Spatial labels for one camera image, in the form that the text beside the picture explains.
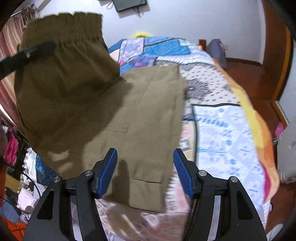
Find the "olive khaki pants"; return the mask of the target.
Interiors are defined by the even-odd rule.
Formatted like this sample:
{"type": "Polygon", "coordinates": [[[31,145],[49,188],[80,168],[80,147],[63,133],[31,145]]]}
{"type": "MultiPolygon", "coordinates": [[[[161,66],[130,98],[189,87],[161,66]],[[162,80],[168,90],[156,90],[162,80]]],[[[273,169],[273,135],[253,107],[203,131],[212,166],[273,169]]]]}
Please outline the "olive khaki pants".
{"type": "Polygon", "coordinates": [[[42,161],[74,178],[117,149],[108,198],[165,211],[184,110],[185,79],[175,65],[120,73],[104,42],[102,16],[46,16],[30,22],[20,49],[56,49],[16,71],[14,90],[25,136],[42,161]]]}

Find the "striped pink curtain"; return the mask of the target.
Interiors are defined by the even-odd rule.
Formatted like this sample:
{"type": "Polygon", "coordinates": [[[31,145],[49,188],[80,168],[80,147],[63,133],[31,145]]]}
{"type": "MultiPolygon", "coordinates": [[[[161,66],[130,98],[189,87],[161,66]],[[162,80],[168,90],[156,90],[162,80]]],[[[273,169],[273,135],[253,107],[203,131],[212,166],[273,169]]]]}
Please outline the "striped pink curtain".
{"type": "Polygon", "coordinates": [[[27,25],[21,14],[9,18],[1,30],[1,106],[16,126],[21,125],[14,91],[17,47],[27,25]]]}

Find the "patchwork blue bed cover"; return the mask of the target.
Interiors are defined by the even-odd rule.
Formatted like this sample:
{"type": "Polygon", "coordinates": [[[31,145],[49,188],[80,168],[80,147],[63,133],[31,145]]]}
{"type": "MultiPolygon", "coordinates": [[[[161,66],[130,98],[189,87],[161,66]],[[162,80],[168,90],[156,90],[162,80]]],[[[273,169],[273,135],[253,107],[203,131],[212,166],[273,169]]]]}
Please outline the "patchwork blue bed cover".
{"type": "MultiPolygon", "coordinates": [[[[255,149],[251,125],[211,57],[181,38],[122,39],[109,48],[121,73],[139,67],[177,65],[188,87],[179,142],[187,159],[212,176],[236,176],[262,223],[270,203],[268,179],[255,149]]],[[[180,240],[190,201],[176,172],[166,190],[165,213],[151,214],[100,199],[96,202],[109,240],[180,240]]]]}

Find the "orange yellow bed sheet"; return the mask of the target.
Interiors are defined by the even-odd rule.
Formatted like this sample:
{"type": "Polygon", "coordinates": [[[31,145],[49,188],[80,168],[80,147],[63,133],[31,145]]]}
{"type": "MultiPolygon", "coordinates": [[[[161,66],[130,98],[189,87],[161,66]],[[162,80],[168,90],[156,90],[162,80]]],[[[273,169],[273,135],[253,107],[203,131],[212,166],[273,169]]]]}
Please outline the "orange yellow bed sheet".
{"type": "Polygon", "coordinates": [[[275,166],[271,132],[265,120],[253,108],[246,91],[219,65],[217,60],[213,60],[213,62],[238,98],[240,106],[243,108],[246,115],[257,151],[257,156],[264,170],[264,202],[266,203],[272,199],[280,186],[280,177],[275,166]]]}

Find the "grey backpack on floor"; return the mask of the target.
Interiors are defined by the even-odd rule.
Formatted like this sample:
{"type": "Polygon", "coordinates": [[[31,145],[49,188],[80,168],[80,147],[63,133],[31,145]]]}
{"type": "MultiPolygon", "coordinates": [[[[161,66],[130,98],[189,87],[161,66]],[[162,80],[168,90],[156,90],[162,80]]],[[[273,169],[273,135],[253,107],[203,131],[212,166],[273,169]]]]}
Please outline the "grey backpack on floor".
{"type": "Polygon", "coordinates": [[[225,48],[220,39],[213,39],[207,45],[207,53],[214,58],[222,68],[227,67],[225,48]]]}

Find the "yellow item behind bed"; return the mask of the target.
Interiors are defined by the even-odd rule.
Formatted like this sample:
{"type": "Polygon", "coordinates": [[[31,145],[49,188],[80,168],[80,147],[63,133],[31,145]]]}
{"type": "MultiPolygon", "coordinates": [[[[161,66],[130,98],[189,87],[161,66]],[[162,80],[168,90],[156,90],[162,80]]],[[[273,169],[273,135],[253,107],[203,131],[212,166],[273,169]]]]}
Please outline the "yellow item behind bed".
{"type": "Polygon", "coordinates": [[[151,34],[146,33],[146,32],[137,32],[133,35],[134,38],[147,38],[151,37],[151,34]]]}

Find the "brown wooden door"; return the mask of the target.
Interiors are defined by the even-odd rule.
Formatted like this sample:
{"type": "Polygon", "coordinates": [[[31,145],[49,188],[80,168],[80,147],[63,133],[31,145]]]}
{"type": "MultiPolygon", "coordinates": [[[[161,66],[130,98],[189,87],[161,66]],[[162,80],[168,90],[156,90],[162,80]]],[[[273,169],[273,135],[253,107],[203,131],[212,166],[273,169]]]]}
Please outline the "brown wooden door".
{"type": "Polygon", "coordinates": [[[265,17],[265,52],[263,68],[274,85],[273,101],[280,99],[290,73],[293,40],[290,30],[276,9],[262,1],[265,17]]]}

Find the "wall mounted black television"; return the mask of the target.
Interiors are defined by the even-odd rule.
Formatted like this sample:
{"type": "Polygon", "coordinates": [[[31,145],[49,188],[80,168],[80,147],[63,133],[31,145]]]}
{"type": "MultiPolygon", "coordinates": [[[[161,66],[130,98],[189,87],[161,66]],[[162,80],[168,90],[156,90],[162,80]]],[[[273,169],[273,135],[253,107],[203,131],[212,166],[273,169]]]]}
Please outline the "wall mounted black television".
{"type": "Polygon", "coordinates": [[[117,12],[127,9],[143,6],[147,4],[147,0],[113,0],[113,4],[117,12]]]}

